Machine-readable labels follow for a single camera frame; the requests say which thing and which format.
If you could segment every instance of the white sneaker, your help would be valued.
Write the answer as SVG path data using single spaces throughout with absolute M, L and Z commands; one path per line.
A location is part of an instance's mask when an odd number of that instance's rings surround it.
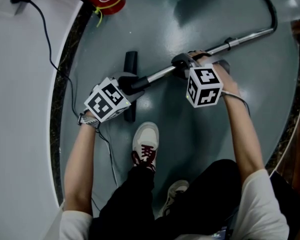
M 156 171 L 156 155 L 159 147 L 159 129 L 153 122 L 144 122 L 136 130 L 132 141 L 134 166 L 145 166 Z
M 167 216 L 170 213 L 170 208 L 180 195 L 182 195 L 189 188 L 189 182 L 186 180 L 178 180 L 173 183 L 168 190 L 165 205 L 159 212 L 159 217 Z

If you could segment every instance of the t-shirt sleeve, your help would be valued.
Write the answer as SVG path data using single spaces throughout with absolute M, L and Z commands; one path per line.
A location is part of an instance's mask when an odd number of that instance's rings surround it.
M 92 216 L 85 212 L 66 210 L 60 222 L 60 240 L 88 240 Z
M 251 174 L 243 183 L 232 240 L 286 240 L 289 226 L 265 169 Z

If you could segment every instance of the gray floor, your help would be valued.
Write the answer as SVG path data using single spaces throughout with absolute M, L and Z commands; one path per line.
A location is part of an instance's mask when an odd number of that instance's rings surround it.
M 97 29 L 92 16 L 74 59 L 71 78 L 77 82 L 77 109 L 91 88 L 104 77 L 122 71 L 125 53 L 138 51 L 138 74 L 152 74 L 189 50 L 208 49 L 230 36 L 267 27 L 270 15 L 263 0 L 126 0 L 119 13 L 105 17 Z M 298 46 L 290 22 L 300 19 L 300 0 L 272 0 L 279 26 L 275 34 L 241 46 L 224 57 L 248 102 L 263 159 L 273 153 L 292 105 L 298 74 Z M 185 99 L 186 82 L 170 77 L 154 84 L 137 102 L 136 122 L 123 116 L 104 123 L 101 131 L 111 142 L 121 184 L 132 167 L 135 130 L 145 121 L 160 129 L 157 173 L 153 190 L 156 213 L 174 181 L 192 181 L 213 161 L 234 159 L 226 107 L 194 109 Z M 72 115 L 69 90 L 61 129 L 61 174 L 79 127 Z M 101 208 L 115 190 L 109 154 L 98 139 L 95 146 L 93 198 Z

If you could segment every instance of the person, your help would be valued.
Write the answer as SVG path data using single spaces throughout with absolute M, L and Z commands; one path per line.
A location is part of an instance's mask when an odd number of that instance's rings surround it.
M 190 55 L 201 54 L 201 51 Z M 207 57 L 198 59 L 204 62 Z M 223 89 L 240 95 L 238 85 L 219 65 L 215 70 Z M 242 101 L 224 96 L 230 121 L 235 161 L 212 163 L 191 184 L 175 182 L 158 219 L 152 211 L 152 189 L 159 147 L 159 129 L 143 123 L 132 142 L 134 167 L 113 193 L 98 218 L 92 217 L 95 128 L 80 127 L 64 176 L 65 205 L 61 240 L 88 239 L 216 239 L 238 207 L 231 239 L 284 240 L 289 227 L 281 213 L 253 123 Z

